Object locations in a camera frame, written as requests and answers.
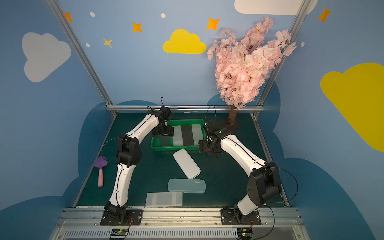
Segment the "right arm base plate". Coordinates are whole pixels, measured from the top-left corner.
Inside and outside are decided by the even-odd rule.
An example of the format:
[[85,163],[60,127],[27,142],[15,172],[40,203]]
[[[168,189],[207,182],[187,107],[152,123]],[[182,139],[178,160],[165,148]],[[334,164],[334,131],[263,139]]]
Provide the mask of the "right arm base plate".
[[261,225],[258,210],[243,215],[238,209],[223,208],[220,210],[222,225]]

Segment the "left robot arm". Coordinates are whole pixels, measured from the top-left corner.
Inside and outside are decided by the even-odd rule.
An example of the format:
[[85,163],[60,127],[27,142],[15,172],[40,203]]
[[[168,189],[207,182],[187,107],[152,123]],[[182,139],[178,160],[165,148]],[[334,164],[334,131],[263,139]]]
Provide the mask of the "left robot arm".
[[136,165],[142,158],[141,143],[152,133],[153,137],[174,135],[174,128],[167,124],[171,110],[165,106],[159,110],[149,108],[144,119],[131,131],[117,138],[117,177],[109,202],[105,205],[101,225],[126,225],[128,192]]

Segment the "frosted clear pencil case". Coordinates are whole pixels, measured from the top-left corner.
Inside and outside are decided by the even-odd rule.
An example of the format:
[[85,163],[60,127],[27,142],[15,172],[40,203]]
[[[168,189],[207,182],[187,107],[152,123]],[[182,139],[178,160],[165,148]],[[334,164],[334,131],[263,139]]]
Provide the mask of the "frosted clear pencil case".
[[191,127],[192,127],[194,145],[198,146],[199,141],[202,141],[204,139],[201,125],[200,124],[194,124],[194,125],[191,125]]

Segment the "black pencil case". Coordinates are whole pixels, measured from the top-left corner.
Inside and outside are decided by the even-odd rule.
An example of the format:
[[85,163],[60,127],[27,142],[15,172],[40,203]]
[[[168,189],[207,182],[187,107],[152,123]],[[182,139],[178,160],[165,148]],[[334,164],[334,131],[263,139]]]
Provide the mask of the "black pencil case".
[[182,130],[183,145],[194,146],[195,142],[194,142],[191,125],[182,125],[181,130]]

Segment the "white opaque pencil case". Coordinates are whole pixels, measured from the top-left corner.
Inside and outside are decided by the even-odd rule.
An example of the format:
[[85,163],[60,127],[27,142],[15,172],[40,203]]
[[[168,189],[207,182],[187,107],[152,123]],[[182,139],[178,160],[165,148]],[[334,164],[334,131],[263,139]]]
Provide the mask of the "white opaque pencil case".
[[185,149],[173,153],[173,157],[188,179],[200,175],[201,169]]

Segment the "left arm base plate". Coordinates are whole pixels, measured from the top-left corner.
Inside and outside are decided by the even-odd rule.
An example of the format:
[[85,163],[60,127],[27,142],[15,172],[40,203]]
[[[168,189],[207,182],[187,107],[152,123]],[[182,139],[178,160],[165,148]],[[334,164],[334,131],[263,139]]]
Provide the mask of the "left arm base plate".
[[104,211],[101,226],[139,226],[143,218],[143,210],[118,210],[116,213]]

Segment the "dark translucent grey pencil case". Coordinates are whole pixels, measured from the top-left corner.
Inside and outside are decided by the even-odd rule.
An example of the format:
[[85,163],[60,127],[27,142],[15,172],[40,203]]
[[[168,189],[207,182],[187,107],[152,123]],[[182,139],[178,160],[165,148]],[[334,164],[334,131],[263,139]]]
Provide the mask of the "dark translucent grey pencil case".
[[168,146],[172,145],[172,143],[171,143],[172,137],[170,137],[170,136],[160,136],[159,141],[160,141],[161,147],[168,147]]

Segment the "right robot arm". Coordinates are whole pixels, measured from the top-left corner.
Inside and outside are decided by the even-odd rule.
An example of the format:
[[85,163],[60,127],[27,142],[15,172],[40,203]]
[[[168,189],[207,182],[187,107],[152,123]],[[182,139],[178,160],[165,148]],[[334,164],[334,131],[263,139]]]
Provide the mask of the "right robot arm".
[[206,140],[199,141],[199,152],[208,156],[228,153],[245,171],[248,179],[247,193],[235,206],[236,217],[247,217],[260,206],[281,194],[279,168],[274,162],[266,162],[243,145],[228,128],[215,121],[204,123]]

